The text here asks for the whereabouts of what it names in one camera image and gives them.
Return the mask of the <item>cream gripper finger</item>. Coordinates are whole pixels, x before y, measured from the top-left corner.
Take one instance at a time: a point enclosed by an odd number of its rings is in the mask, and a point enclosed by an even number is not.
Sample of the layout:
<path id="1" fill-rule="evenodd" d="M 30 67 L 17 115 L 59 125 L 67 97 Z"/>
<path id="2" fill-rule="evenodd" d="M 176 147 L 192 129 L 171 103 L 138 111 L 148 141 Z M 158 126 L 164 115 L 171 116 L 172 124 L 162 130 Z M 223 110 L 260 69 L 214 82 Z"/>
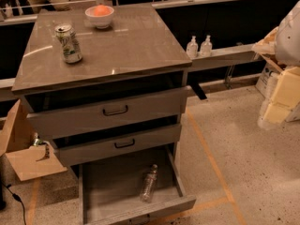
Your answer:
<path id="1" fill-rule="evenodd" d="M 288 67 L 277 80 L 271 96 L 273 105 L 292 110 L 300 102 L 300 67 Z"/>
<path id="2" fill-rule="evenodd" d="M 285 107 L 269 103 L 263 115 L 263 119 L 271 124 L 280 124 L 291 111 Z"/>

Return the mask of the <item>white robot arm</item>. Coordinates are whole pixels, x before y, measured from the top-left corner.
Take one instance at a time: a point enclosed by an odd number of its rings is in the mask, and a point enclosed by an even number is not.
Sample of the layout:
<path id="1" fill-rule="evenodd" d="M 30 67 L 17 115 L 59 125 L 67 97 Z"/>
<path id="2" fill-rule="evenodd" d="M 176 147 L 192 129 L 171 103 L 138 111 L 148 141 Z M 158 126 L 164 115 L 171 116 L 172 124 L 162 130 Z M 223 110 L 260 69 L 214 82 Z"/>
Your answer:
<path id="1" fill-rule="evenodd" d="M 263 120 L 280 124 L 291 117 L 300 103 L 300 1 L 277 29 L 275 57 L 286 68 L 277 77 Z"/>

